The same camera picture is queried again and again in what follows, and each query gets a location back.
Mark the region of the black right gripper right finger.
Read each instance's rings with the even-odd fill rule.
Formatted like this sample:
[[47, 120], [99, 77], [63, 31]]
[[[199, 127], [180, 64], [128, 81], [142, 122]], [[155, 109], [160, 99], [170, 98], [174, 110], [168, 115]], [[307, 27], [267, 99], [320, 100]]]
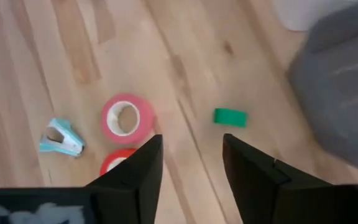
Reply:
[[223, 136], [223, 162], [243, 223], [272, 223], [281, 187], [307, 189], [331, 185], [232, 134]]

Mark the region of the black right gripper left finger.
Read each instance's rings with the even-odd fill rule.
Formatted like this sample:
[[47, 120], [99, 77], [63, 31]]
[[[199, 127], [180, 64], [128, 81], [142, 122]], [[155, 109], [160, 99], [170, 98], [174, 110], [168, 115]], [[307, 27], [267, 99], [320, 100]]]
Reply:
[[88, 187], [98, 223], [155, 222], [163, 173], [163, 137], [156, 134]]

